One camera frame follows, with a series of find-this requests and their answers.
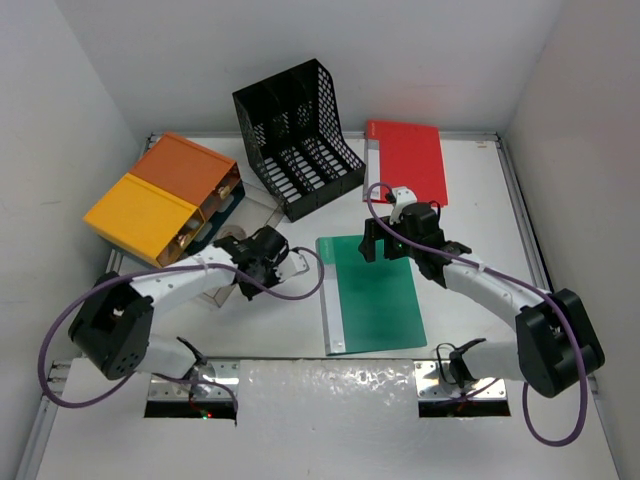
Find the orange drawer cabinet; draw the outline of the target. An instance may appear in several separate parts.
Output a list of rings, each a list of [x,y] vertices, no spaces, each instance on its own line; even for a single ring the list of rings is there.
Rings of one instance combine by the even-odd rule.
[[[130,173],[200,207],[237,162],[174,133],[162,135]]]

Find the clear smoky drawer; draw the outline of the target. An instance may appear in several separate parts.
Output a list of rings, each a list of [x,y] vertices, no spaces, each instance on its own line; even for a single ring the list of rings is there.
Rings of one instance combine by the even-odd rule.
[[[207,195],[200,205],[200,209],[206,219],[209,219],[216,213],[224,201],[230,196],[241,181],[239,169],[237,166],[231,168],[225,176],[220,180],[216,187]]]

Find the green clip folder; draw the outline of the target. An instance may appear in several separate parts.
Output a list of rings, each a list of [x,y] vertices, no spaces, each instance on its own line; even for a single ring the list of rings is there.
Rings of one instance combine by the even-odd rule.
[[[421,348],[427,345],[409,260],[388,260],[384,242],[375,260],[358,251],[360,236],[319,237],[324,265],[320,289],[328,356]]]

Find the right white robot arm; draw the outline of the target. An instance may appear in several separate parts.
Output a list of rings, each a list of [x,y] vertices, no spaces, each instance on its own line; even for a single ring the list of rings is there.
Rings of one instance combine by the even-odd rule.
[[[366,262],[375,261],[378,245],[386,259],[412,259],[424,278],[473,300],[515,333],[508,342],[476,338],[454,348],[440,370],[445,382],[463,389],[479,378],[500,377],[553,398],[578,382],[579,362],[586,373],[604,365],[604,351],[575,292],[536,293],[491,274],[469,247],[446,239],[431,205],[412,203],[397,217],[366,220],[358,247]]]

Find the yellow drawer cabinet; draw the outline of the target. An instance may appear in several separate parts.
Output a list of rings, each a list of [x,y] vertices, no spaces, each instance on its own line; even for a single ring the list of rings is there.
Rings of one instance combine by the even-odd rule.
[[[84,216],[101,237],[144,262],[176,262],[205,223],[200,209],[132,174],[124,175]]]

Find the red folder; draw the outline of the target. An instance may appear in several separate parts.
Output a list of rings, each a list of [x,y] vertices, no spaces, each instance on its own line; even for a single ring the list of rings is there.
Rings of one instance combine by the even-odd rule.
[[[437,127],[369,120],[366,128],[363,199],[376,182],[411,189],[422,202],[448,204],[446,173]]]

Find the black file organizer rack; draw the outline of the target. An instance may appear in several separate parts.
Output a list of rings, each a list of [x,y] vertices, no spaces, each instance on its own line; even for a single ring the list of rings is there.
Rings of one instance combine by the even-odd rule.
[[[364,183],[329,71],[311,59],[232,94],[249,166],[295,222]]]

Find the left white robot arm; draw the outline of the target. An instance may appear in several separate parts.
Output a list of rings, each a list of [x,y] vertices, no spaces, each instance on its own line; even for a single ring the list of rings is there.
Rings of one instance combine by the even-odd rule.
[[[259,286],[242,276],[266,288],[276,286],[289,277],[282,267],[288,255],[286,238],[265,226],[243,240],[216,240],[170,267],[135,279],[106,274],[97,281],[105,288],[84,301],[68,336],[109,380],[134,372],[183,379],[202,362],[201,355],[184,340],[153,334],[153,321],[206,291],[234,284],[250,299],[260,292]]]

